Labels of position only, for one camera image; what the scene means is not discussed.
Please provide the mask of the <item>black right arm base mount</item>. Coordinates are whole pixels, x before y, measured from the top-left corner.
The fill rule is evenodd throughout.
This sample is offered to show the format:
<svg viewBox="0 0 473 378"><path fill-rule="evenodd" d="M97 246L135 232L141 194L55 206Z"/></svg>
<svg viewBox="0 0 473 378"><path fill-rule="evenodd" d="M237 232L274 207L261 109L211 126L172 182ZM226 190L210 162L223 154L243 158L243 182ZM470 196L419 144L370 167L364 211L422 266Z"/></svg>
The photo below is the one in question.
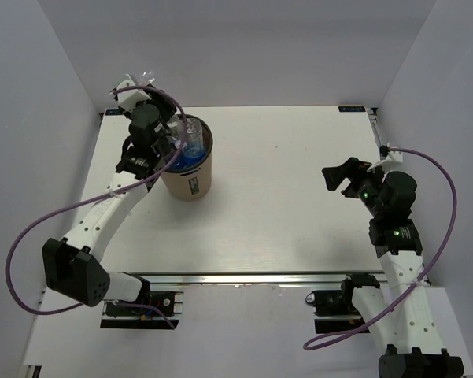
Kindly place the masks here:
<svg viewBox="0 0 473 378"><path fill-rule="evenodd" d="M378 280L369 273L350 273L336 290L311 291L305 304L314 309L317 335L347 332L364 325L364 318L352 304L354 289L380 288Z"/></svg>

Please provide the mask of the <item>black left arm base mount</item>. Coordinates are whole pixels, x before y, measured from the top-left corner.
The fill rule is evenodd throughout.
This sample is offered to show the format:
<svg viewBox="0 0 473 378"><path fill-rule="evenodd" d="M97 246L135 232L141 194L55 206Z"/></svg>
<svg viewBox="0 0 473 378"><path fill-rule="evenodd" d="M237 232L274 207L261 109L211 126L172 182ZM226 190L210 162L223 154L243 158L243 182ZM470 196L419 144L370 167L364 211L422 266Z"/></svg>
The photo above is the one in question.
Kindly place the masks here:
<svg viewBox="0 0 473 378"><path fill-rule="evenodd" d="M151 283L134 302L118 300L103 306L101 329L175 330L183 313L184 292Z"/></svg>

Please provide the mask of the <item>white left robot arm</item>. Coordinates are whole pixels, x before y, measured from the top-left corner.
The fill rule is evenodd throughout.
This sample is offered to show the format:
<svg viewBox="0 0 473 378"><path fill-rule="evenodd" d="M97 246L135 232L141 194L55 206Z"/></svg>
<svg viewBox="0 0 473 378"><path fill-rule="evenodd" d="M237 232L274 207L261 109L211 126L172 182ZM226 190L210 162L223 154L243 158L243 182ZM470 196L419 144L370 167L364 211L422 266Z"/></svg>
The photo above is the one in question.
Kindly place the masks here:
<svg viewBox="0 0 473 378"><path fill-rule="evenodd" d="M108 272L101 261L118 228L176 151L167 125L176 110L171 101L152 97L123 111L130 121L129 136L106 188L107 198L96 201L61 239L48 239L42 247L49 289L89 307L121 301L134 314L149 309L149 284L130 273Z"/></svg>

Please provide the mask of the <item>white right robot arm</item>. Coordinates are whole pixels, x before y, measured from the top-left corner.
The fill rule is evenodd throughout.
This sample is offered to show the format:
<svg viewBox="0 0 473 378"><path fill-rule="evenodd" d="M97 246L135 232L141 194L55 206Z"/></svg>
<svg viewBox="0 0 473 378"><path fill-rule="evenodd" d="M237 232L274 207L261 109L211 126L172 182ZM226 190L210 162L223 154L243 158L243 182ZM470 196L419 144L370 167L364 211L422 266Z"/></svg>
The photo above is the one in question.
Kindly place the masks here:
<svg viewBox="0 0 473 378"><path fill-rule="evenodd" d="M343 180L347 198L357 198L368 209L369 237L384 271L392 302L386 304L373 276L352 274L342 283L340 306L359 313L382 355L381 377L462 377L464 363L448 352L439 335L422 275L423 247L410 215L416 200L416 181L399 171L385 172L351 157L322 170L329 191Z"/></svg>

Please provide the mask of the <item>clear bottle blue label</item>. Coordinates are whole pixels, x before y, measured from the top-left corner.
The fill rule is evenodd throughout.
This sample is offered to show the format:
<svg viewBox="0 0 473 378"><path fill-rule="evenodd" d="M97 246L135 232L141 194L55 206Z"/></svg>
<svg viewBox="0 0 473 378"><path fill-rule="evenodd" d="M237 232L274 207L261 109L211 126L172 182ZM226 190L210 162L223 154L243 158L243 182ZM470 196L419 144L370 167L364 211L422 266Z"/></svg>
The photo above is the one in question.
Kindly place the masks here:
<svg viewBox="0 0 473 378"><path fill-rule="evenodd" d="M129 132L135 146L147 147L158 152L170 170L183 167L183 122L177 114L178 107L170 99L157 93L139 91L148 96L136 104Z"/></svg>
<svg viewBox="0 0 473 378"><path fill-rule="evenodd" d="M203 127L197 118L188 118L184 132L186 134L182 155L185 166L197 164L205 155Z"/></svg>

